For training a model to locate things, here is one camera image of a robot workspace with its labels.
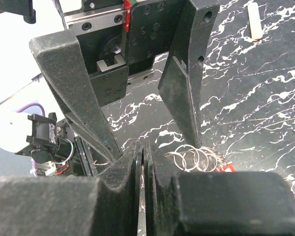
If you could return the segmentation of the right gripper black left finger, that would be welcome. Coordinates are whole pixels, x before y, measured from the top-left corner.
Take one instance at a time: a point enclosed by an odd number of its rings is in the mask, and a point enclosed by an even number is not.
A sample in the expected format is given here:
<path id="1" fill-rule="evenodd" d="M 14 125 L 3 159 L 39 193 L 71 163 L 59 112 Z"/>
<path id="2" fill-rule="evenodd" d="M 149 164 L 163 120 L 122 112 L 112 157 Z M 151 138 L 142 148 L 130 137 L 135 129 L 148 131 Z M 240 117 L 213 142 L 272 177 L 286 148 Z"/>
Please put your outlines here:
<path id="1" fill-rule="evenodd" d="M 142 146 L 95 177 L 0 177 L 0 236 L 134 236 Z"/>

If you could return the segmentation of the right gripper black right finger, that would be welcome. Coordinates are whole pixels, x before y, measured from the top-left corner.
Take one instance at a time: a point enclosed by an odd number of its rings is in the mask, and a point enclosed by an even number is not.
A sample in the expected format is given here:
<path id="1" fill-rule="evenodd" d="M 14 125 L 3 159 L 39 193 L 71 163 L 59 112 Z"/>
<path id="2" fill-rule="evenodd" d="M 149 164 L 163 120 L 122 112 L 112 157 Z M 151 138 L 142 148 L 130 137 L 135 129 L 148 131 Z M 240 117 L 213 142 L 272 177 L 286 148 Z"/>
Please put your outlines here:
<path id="1" fill-rule="evenodd" d="M 144 146 L 149 236 L 295 236 L 295 196 L 272 172 L 186 173 Z"/>

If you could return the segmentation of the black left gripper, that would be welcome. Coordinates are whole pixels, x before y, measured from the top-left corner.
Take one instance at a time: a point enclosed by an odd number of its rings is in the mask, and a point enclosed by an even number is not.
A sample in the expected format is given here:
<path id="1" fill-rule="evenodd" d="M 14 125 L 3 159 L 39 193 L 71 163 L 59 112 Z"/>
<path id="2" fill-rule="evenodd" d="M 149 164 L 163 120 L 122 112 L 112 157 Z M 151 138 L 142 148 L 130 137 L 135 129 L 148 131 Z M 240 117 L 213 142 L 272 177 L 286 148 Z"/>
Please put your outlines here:
<path id="1" fill-rule="evenodd" d="M 132 80 L 146 79 L 155 57 L 169 50 L 159 95 L 186 142 L 201 147 L 202 77 L 219 1 L 84 0 L 81 5 L 62 11 L 68 30 L 29 42 L 73 131 L 103 158 L 118 160 L 122 151 L 100 106 L 123 98 Z"/>

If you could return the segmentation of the red key tag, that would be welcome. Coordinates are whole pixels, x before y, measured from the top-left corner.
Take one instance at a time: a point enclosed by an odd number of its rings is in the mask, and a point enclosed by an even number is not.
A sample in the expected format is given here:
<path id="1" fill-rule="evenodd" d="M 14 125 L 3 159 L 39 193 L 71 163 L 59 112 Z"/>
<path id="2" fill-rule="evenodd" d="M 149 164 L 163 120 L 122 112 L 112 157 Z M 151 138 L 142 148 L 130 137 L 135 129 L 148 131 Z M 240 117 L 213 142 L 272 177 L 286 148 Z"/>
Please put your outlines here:
<path id="1" fill-rule="evenodd" d="M 221 165 L 220 167 L 217 167 L 215 171 L 216 172 L 235 172 L 235 169 L 233 165 L 230 163 L 230 164 Z"/>

